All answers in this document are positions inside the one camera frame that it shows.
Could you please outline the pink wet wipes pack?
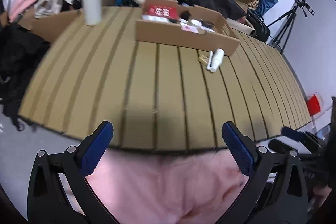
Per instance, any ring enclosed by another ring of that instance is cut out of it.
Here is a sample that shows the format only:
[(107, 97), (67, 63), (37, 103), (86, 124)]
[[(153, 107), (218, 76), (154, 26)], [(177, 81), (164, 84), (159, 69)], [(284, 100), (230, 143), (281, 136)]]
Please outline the pink wet wipes pack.
[(188, 25), (188, 24), (181, 24), (181, 29), (183, 31), (199, 34), (199, 29), (196, 26), (191, 26), (191, 25)]

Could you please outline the red printed box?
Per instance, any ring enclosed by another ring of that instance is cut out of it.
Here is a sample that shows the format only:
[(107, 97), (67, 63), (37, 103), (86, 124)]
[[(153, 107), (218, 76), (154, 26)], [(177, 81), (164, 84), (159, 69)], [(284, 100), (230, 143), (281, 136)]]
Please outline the red printed box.
[(142, 19), (167, 23), (176, 22), (179, 19), (179, 15), (176, 7), (149, 5), (142, 14)]

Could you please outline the red bucket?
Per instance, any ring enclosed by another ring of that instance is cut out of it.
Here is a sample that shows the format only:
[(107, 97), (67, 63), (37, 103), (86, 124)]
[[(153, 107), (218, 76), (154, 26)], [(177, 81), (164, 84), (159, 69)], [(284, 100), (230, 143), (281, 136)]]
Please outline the red bucket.
[(306, 105), (311, 117), (321, 112), (321, 103), (316, 93), (307, 99)]

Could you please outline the black stroller cart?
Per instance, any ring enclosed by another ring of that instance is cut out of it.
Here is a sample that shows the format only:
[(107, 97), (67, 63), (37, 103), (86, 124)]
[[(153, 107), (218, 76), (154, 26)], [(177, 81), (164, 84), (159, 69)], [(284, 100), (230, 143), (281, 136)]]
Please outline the black stroller cart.
[(23, 13), (9, 22), (10, 5), (1, 14), (1, 105), (3, 114), (18, 131), (23, 131), (19, 108), (31, 77), (51, 44), (18, 24)]

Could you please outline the white tube bottle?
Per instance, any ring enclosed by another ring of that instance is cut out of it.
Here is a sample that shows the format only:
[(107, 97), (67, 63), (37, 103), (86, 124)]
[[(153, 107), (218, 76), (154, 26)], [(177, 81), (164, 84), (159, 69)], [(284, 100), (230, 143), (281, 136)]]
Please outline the white tube bottle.
[(221, 66), (224, 59), (224, 51), (220, 48), (217, 50), (210, 51), (209, 60), (207, 63), (207, 70), (211, 73), (215, 73), (217, 69)]

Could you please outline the black charger plug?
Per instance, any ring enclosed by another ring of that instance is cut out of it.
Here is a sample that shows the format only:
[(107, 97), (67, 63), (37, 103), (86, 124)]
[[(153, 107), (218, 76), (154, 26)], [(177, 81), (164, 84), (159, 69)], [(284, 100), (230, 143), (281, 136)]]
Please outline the black charger plug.
[(181, 12), (179, 17), (183, 20), (188, 21), (189, 18), (191, 17), (191, 14), (190, 14), (189, 10), (186, 10), (186, 11)]

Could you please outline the shallow cardboard tray box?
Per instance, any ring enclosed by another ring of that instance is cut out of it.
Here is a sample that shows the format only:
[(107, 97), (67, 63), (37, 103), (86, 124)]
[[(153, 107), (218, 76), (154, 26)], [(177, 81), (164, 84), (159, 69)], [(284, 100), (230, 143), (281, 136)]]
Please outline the shallow cardboard tray box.
[[(191, 20), (181, 22), (183, 12), (189, 12), (191, 19), (212, 23), (213, 29), (204, 30)], [(135, 21), (135, 39), (208, 52), (222, 49), (227, 56), (240, 45), (222, 14), (201, 6), (186, 7), (175, 0), (145, 0)]]

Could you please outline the folding slatted camping table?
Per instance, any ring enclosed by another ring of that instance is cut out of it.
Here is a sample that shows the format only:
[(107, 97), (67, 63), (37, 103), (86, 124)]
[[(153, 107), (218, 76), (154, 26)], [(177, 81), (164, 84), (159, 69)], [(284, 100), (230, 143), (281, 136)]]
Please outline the folding slatted camping table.
[(276, 49), (238, 32), (236, 52), (211, 73), (201, 51), (136, 41), (140, 13), (107, 7), (94, 27), (77, 11), (35, 20), (33, 32), (51, 47), (19, 115), (75, 139), (110, 121), (112, 146), (150, 152), (224, 147), (226, 121), (254, 141), (310, 122), (298, 82)]

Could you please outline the blue cushion bag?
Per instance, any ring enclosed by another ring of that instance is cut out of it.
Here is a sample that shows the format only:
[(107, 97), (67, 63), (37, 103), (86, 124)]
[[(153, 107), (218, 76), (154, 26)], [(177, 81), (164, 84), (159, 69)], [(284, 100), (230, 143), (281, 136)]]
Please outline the blue cushion bag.
[(256, 9), (254, 9), (254, 13), (258, 16), (264, 16), (267, 11), (269, 11), (273, 6), (278, 3), (278, 0), (258, 0), (258, 4)]

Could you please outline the pink puffer jacket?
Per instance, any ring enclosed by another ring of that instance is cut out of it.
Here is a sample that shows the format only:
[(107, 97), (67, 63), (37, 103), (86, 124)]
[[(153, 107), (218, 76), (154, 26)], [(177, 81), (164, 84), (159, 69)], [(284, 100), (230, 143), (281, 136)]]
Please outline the pink puffer jacket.
[(215, 223), (248, 176), (227, 149), (192, 156), (109, 149), (87, 181), (120, 223)]

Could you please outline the black suitcase bag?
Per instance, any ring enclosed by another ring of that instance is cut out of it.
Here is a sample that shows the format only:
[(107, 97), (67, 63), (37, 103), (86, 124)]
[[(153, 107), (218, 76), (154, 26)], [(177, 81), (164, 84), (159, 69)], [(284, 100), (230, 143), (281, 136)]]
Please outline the black suitcase bag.
[(263, 17), (255, 10), (248, 9), (247, 20), (255, 29), (255, 38), (266, 43), (270, 36), (270, 29), (265, 25)]

